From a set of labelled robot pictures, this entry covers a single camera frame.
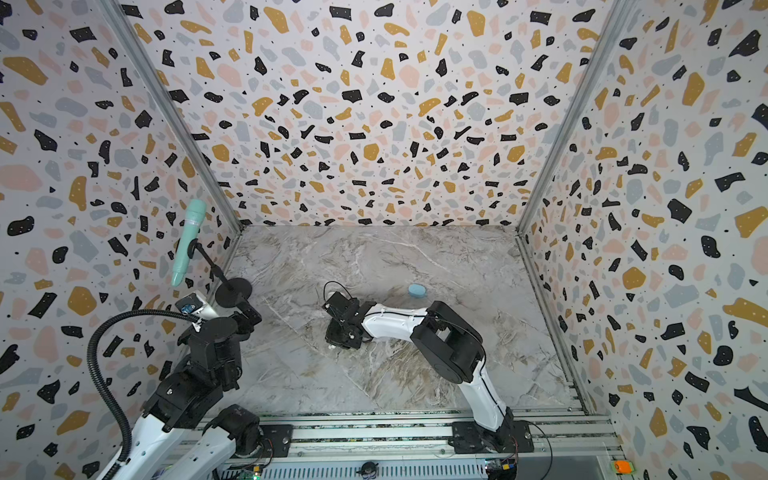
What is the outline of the blue earbud charging case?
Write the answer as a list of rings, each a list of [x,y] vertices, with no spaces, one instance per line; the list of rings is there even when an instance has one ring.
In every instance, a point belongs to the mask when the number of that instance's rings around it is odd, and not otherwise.
[[[427,289],[421,284],[410,284],[408,286],[408,294],[413,298],[425,298],[427,296]]]

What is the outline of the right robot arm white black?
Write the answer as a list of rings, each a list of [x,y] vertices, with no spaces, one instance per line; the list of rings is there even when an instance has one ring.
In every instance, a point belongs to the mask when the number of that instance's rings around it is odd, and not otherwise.
[[[448,444],[456,453],[514,456],[534,450],[529,425],[514,418],[492,384],[480,333],[447,304],[396,309],[335,292],[323,309],[331,317],[325,334],[330,345],[359,349],[380,338],[408,341],[440,377],[458,386],[473,419],[451,425]]]

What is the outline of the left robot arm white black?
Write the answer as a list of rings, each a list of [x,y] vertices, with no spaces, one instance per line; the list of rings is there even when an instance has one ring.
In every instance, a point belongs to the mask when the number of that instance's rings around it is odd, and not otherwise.
[[[173,453],[185,434],[203,422],[225,392],[238,388],[242,376],[240,345],[248,340],[261,315],[246,300],[234,313],[212,317],[183,302],[179,312],[141,309],[119,313],[92,333],[86,363],[92,382],[114,417],[121,434],[121,449],[102,469],[102,479],[150,479]],[[140,418],[131,424],[101,372],[98,353],[102,336],[121,321],[159,316],[190,322],[182,339],[189,355],[159,384],[145,402]],[[218,478],[219,467],[232,457],[246,459],[251,473],[266,468],[277,456],[259,417],[234,404],[205,425],[201,439],[166,470],[168,479]]]

